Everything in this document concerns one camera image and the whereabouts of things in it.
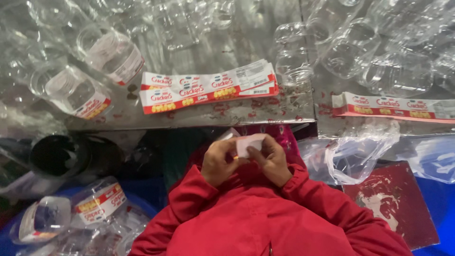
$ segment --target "red sleeve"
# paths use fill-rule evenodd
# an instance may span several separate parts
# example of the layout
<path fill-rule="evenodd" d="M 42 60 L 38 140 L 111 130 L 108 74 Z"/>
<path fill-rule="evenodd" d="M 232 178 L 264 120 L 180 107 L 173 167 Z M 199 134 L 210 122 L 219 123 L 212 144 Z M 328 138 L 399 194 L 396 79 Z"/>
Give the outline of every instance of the red sleeve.
<path fill-rule="evenodd" d="M 356 205 L 343 192 L 309 179 L 308 172 L 290 164 L 294 176 L 282 189 L 283 196 L 342 228 L 353 250 L 361 256 L 412 256 L 403 238 L 387 222 Z"/>
<path fill-rule="evenodd" d="M 182 183 L 169 193 L 169 205 L 160 211 L 136 238 L 129 256 L 165 255 L 175 229 L 196 217 L 200 207 L 218 193 L 193 166 Z"/>

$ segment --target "black container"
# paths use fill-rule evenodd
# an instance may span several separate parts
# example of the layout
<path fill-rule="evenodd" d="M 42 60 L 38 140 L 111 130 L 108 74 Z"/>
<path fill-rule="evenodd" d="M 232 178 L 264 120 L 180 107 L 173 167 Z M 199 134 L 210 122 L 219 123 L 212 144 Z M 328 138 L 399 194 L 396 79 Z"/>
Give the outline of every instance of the black container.
<path fill-rule="evenodd" d="M 67 179 L 79 174 L 115 175 L 124 158 L 122 150 L 106 138 L 87 134 L 52 135 L 33 146 L 29 163 L 37 174 Z"/>

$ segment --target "hand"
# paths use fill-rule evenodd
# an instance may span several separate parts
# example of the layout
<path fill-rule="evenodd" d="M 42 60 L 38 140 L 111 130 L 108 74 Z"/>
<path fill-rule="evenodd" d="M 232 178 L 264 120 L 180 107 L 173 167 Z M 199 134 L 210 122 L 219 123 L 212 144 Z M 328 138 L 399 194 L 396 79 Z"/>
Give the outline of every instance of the hand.
<path fill-rule="evenodd" d="M 204 155 L 201 174 L 215 188 L 226 181 L 240 165 L 249 163 L 247 159 L 234 159 L 229 164 L 226 162 L 226 153 L 235 152 L 235 141 L 235 138 L 215 141 Z"/>
<path fill-rule="evenodd" d="M 247 151 L 262 167 L 264 175 L 279 188 L 292 178 L 284 149 L 272 136 L 266 134 L 262 143 L 262 152 L 254 147 L 248 147 Z"/>

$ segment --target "right hand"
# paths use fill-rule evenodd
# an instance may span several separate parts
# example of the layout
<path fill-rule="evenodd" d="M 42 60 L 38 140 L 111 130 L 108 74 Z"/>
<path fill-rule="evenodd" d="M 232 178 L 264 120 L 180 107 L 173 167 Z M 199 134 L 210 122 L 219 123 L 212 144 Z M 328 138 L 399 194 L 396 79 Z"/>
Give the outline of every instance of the right hand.
<path fill-rule="evenodd" d="M 279 188 L 292 178 L 284 149 L 272 136 L 266 134 L 262 143 L 262 152 L 254 147 L 248 147 L 247 151 L 262 167 L 264 175 Z"/>

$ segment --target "left hand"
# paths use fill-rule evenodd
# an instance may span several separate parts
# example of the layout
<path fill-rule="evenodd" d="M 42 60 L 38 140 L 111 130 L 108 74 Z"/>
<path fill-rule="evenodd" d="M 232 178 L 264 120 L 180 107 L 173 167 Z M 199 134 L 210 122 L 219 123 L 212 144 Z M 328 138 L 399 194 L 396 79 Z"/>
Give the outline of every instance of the left hand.
<path fill-rule="evenodd" d="M 226 181 L 232 173 L 242 164 L 247 164 L 247 159 L 234 159 L 226 162 L 226 153 L 235 152 L 236 138 L 215 141 L 210 145 L 204 155 L 201 175 L 213 187 L 218 187 Z"/>

